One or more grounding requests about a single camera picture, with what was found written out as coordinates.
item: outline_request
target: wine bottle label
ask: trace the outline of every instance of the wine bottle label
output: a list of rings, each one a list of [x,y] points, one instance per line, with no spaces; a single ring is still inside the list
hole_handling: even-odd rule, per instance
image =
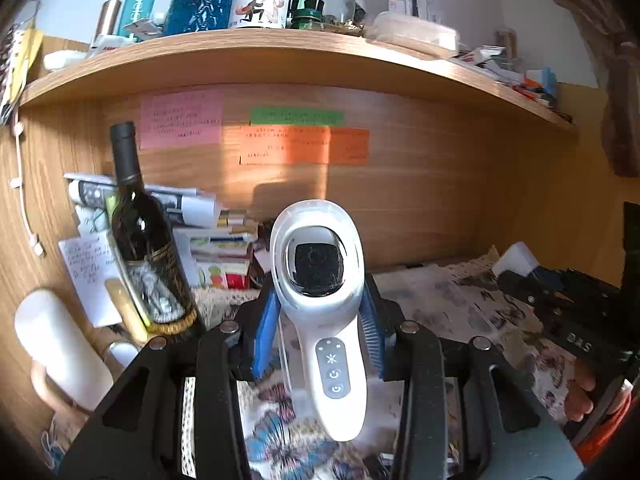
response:
[[[182,275],[174,245],[145,256],[142,261],[126,261],[133,287],[146,306],[152,325],[149,332],[179,334],[196,320],[191,290]]]
[[[229,28],[284,28],[289,0],[233,0]]]

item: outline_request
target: hand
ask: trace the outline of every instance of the hand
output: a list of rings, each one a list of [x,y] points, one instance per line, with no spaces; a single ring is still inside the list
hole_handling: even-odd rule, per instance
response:
[[[607,410],[609,415],[619,410],[626,397],[631,394],[631,389],[625,384],[620,388],[616,398]],[[580,422],[584,415],[593,411],[593,402],[588,397],[587,392],[593,391],[595,387],[596,379],[593,373],[587,365],[577,360],[574,367],[574,378],[569,381],[569,393],[564,400],[564,412],[569,420]]]

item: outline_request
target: gray button panel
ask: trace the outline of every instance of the gray button panel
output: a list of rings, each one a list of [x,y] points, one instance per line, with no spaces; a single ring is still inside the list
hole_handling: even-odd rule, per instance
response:
[[[347,352],[337,337],[321,339],[316,343],[316,358],[322,378],[322,389],[330,399],[341,399],[351,391]]]

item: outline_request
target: white label with foxes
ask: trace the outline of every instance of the white label with foxes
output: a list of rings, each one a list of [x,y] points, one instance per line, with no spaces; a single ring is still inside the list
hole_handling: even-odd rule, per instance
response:
[[[229,28],[284,28],[289,0],[233,0]]]

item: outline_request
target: handwritten note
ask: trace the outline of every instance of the handwritten note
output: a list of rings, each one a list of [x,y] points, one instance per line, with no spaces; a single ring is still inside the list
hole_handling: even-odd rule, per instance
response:
[[[104,286],[104,280],[120,278],[107,234],[102,231],[58,242],[84,312],[95,327],[122,322]]]
[[[141,150],[218,144],[222,96],[217,89],[143,96],[140,127]]]
[[[240,164],[367,163],[369,131],[330,126],[240,126]]]
[[[344,126],[344,112],[317,108],[252,108],[251,124],[296,124],[298,126]]]

